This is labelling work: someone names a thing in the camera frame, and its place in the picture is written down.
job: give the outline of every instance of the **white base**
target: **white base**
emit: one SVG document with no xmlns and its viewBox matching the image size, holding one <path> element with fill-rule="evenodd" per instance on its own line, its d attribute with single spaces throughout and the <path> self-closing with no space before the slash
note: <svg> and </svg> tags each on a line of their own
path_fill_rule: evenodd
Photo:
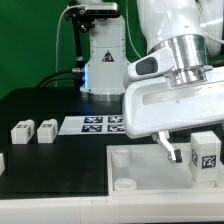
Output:
<svg viewBox="0 0 224 224">
<path fill-rule="evenodd" d="M 112 167 L 108 147 L 109 196 L 0 201 L 1 224 L 120 224 L 224 220 L 224 168 L 216 188 L 191 188 L 189 144 L 179 144 L 183 164 L 171 165 L 158 145 L 122 146 L 131 151 L 129 168 Z M 137 190 L 113 190 L 122 176 L 136 179 Z"/>
<path fill-rule="evenodd" d="M 90 30 L 90 60 L 85 66 L 85 84 L 81 93 L 122 95 L 123 76 L 129 61 L 126 58 L 125 21 L 122 16 L 94 21 Z"/>
</svg>

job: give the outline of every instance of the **printed marker sheet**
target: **printed marker sheet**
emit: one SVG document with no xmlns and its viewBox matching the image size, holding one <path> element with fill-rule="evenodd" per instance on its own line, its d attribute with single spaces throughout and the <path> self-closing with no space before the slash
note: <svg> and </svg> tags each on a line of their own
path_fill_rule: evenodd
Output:
<svg viewBox="0 0 224 224">
<path fill-rule="evenodd" d="M 59 135 L 121 134 L 125 133 L 123 116 L 65 117 Z"/>
</svg>

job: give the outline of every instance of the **white platform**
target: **white platform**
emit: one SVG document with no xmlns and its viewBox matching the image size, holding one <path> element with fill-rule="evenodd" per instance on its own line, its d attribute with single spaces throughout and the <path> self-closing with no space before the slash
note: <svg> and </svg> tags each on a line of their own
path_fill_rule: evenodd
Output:
<svg viewBox="0 0 224 224">
<path fill-rule="evenodd" d="M 130 165 L 115 168 L 107 147 L 109 196 L 0 201 L 1 224 L 120 224 L 224 221 L 224 168 L 216 188 L 191 188 L 189 144 L 179 144 L 183 164 L 172 165 L 158 145 L 122 146 Z M 133 178 L 137 190 L 114 191 L 119 178 Z"/>
</svg>

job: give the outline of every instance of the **white plastic fixture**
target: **white plastic fixture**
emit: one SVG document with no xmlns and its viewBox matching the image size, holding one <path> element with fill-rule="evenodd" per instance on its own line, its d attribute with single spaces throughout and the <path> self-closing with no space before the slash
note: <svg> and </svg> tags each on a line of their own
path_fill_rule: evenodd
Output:
<svg viewBox="0 0 224 224">
<path fill-rule="evenodd" d="M 114 183 L 114 190 L 123 192 L 135 191 L 137 190 L 137 182 L 130 178 L 118 179 Z"/>
<path fill-rule="evenodd" d="M 115 167 L 127 167 L 131 162 L 131 153 L 126 148 L 118 148 L 112 152 L 112 162 Z"/>
<path fill-rule="evenodd" d="M 58 122 L 55 119 L 43 121 L 37 130 L 38 143 L 53 143 L 58 134 Z"/>
</svg>

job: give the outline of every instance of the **black cable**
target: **black cable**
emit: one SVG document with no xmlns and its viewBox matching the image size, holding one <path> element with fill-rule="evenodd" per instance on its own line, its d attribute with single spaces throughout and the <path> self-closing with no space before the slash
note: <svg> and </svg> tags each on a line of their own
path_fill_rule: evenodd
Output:
<svg viewBox="0 0 224 224">
<path fill-rule="evenodd" d="M 70 69 L 70 70 L 63 70 L 63 71 L 60 71 L 60 72 L 56 72 L 56 73 L 54 73 L 54 74 L 52 74 L 52 75 L 49 75 L 49 76 L 47 76 L 46 78 L 44 78 L 41 82 L 39 82 L 38 84 L 37 84 L 37 88 L 40 88 L 45 82 L 47 82 L 49 79 L 52 79 L 52 78 L 54 78 L 54 77 L 57 77 L 57 76 L 59 76 L 59 75 L 63 75 L 63 74 L 69 74 L 69 73 L 72 73 L 72 69 Z"/>
<path fill-rule="evenodd" d="M 52 79 L 47 81 L 42 87 L 46 87 L 48 84 L 52 83 L 52 82 L 57 82 L 57 81 L 75 81 L 75 80 L 79 80 L 80 77 L 77 78 L 60 78 L 60 79 Z"/>
<path fill-rule="evenodd" d="M 224 66 L 224 60 L 213 61 L 212 66 L 214 68 L 223 67 Z"/>
</svg>

